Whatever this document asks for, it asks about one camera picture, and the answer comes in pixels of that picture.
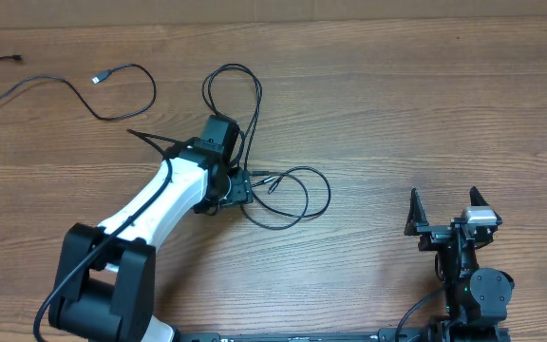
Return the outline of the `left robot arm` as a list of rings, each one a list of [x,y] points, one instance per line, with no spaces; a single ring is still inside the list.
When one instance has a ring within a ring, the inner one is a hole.
[[[189,211],[215,214],[253,195],[234,148],[234,120],[212,115],[200,136],[172,141],[156,176],[114,216],[66,233],[54,289],[38,312],[58,330],[89,341],[176,341],[154,315],[157,252]]]

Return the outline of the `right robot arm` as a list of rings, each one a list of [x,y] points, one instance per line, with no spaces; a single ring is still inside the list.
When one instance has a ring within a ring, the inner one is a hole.
[[[502,225],[500,215],[475,187],[470,205],[446,225],[431,225],[417,189],[410,194],[404,234],[419,239],[421,252],[435,254],[435,274],[442,286],[414,304],[399,321],[396,341],[508,341],[509,332],[499,323],[507,318],[507,306],[515,288],[507,273],[482,268],[476,252],[494,241]],[[446,314],[430,319],[422,330],[405,329],[410,316],[429,300],[443,295]]]

